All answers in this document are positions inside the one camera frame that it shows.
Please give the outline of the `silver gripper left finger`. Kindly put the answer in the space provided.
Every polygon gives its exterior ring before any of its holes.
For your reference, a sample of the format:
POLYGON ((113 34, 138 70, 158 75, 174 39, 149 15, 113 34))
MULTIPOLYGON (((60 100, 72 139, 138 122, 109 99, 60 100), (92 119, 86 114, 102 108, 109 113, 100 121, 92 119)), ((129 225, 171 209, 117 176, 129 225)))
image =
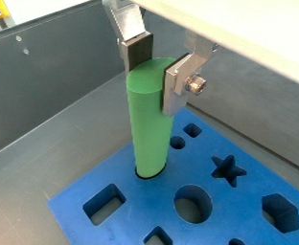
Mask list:
POLYGON ((154 35, 146 30, 141 6, 131 0, 103 0, 105 10, 118 36, 126 73, 153 58, 154 35))

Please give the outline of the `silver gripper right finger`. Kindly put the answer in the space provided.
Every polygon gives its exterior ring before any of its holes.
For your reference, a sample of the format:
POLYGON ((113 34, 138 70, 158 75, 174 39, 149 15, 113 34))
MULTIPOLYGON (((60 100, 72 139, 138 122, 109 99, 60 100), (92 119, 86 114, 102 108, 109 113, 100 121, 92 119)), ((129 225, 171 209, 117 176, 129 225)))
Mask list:
POLYGON ((206 79, 199 70, 220 48, 218 43, 193 31, 186 31, 185 44, 190 52, 165 69, 163 112, 170 117, 186 106, 189 94, 203 92, 206 79))

